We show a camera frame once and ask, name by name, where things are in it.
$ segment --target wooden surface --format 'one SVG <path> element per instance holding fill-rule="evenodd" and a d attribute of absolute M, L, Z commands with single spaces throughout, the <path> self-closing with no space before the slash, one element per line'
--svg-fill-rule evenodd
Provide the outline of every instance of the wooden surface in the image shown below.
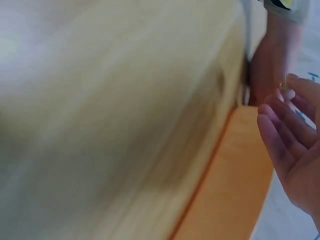
<path fill-rule="evenodd" d="M 273 174 L 256 120 L 254 107 L 231 115 L 173 240 L 250 239 Z"/>
<path fill-rule="evenodd" d="M 244 34 L 237 0 L 0 1 L 0 239 L 166 239 Z"/>
<path fill-rule="evenodd" d="M 267 30 L 267 11 L 263 2 L 251 0 L 250 15 L 250 49 L 249 59 L 251 59 Z"/>

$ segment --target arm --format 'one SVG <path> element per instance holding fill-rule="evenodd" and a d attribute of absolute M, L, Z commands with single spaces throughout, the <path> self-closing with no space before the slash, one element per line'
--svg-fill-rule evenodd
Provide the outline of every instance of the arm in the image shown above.
<path fill-rule="evenodd" d="M 265 0 L 267 30 L 251 61 L 251 105 L 258 106 L 275 94 L 280 82 L 295 69 L 309 12 L 309 1 L 303 2 L 301 10 L 293 12 Z"/>

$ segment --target orange edge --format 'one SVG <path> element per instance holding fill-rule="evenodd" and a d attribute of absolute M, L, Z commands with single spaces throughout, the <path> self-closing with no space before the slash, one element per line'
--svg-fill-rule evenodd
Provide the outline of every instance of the orange edge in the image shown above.
<path fill-rule="evenodd" d="M 207 164 L 207 167 L 206 167 L 206 169 L 204 170 L 203 175 L 202 175 L 202 177 L 200 178 L 199 183 L 198 183 L 197 187 L 195 188 L 195 191 L 194 191 L 194 193 L 192 194 L 192 196 L 191 196 L 191 198 L 190 198 L 190 200 L 189 200 L 189 203 L 186 205 L 186 208 L 185 208 L 184 212 L 182 213 L 181 218 L 177 221 L 177 224 L 176 224 L 176 226 L 174 227 L 172 234 L 171 234 L 170 237 L 168 238 L 169 240 L 174 240 L 174 239 L 175 239 L 175 236 L 176 236 L 176 234 L 178 233 L 179 228 L 181 227 L 182 223 L 184 222 L 184 219 L 186 218 L 189 210 L 191 209 L 192 204 L 193 204 L 193 202 L 195 201 L 196 196 L 198 195 L 198 193 L 199 193 L 199 191 L 200 191 L 200 188 L 201 188 L 201 186 L 203 185 L 203 183 L 204 183 L 204 181 L 205 181 L 205 179 L 206 179 L 206 177 L 207 177 L 207 175 L 208 175 L 208 172 L 209 172 L 209 170 L 210 170 L 210 167 L 211 167 L 211 165 L 212 165 L 213 162 L 214 162 L 215 155 L 217 154 L 217 151 L 218 151 L 218 149 L 219 149 L 219 147 L 220 147 L 220 145 L 221 145 L 221 143 L 222 143 L 223 137 L 225 136 L 225 133 L 226 133 L 226 131 L 227 131 L 227 127 L 228 127 L 228 125 L 229 125 L 229 123 L 230 123 L 230 121 L 231 121 L 232 115 L 234 114 L 235 111 L 236 111 L 236 108 L 235 108 L 234 110 L 232 110 L 232 111 L 230 112 L 230 114 L 228 115 L 228 117 L 227 117 L 227 119 L 226 119 L 226 121 L 225 121 L 225 125 L 224 125 L 223 128 L 222 128 L 220 137 L 218 138 L 217 144 L 216 144 L 215 147 L 213 148 L 213 151 L 212 151 L 212 154 L 211 154 L 211 157 L 210 157 L 210 161 L 209 161 L 209 163 Z"/>

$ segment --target fingernail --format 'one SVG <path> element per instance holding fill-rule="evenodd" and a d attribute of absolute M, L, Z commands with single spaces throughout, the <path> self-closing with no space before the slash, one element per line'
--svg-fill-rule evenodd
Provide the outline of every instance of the fingernail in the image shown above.
<path fill-rule="evenodd" d="M 295 97 L 296 97 L 296 92 L 292 89 L 288 89 L 284 96 L 285 100 L 288 100 L 288 101 L 291 101 Z"/>
<path fill-rule="evenodd" d="M 279 99 L 281 102 L 284 102 L 285 101 L 285 99 L 284 99 L 284 96 L 283 96 L 283 94 L 281 93 L 281 91 L 280 91 L 280 89 L 277 89 L 276 91 L 275 91 L 275 97 L 277 98 L 277 99 Z"/>

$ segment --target finger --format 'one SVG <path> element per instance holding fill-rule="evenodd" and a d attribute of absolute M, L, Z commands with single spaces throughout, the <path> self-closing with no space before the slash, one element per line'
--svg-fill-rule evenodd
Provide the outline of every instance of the finger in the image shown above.
<path fill-rule="evenodd" d="M 305 99 L 313 108 L 319 105 L 320 84 L 308 79 L 299 78 L 297 75 L 288 74 L 286 78 L 288 87 L 297 95 Z"/>
<path fill-rule="evenodd" d="M 295 159 L 300 159 L 307 151 L 307 148 L 295 138 L 287 126 L 278 118 L 272 108 L 266 104 L 261 105 L 258 109 L 258 114 L 263 114 L 269 117 L 286 149 L 288 149 Z"/>
<path fill-rule="evenodd" d="M 296 161 L 286 148 L 275 126 L 267 115 L 258 115 L 257 124 L 275 171 L 283 184 Z"/>
<path fill-rule="evenodd" d="M 305 99 L 296 95 L 291 102 L 303 113 L 305 114 L 312 122 L 316 120 L 316 109 L 312 107 Z"/>
<path fill-rule="evenodd" d="M 274 97 L 267 98 L 265 102 L 303 146 L 309 149 L 315 144 L 318 140 L 317 132 L 307 125 L 289 106 Z"/>
<path fill-rule="evenodd" d="M 280 92 L 279 88 L 277 88 L 275 91 L 274 91 L 274 96 L 279 99 L 281 102 L 284 102 L 285 99 L 284 99 L 284 96 L 282 95 L 282 93 Z"/>

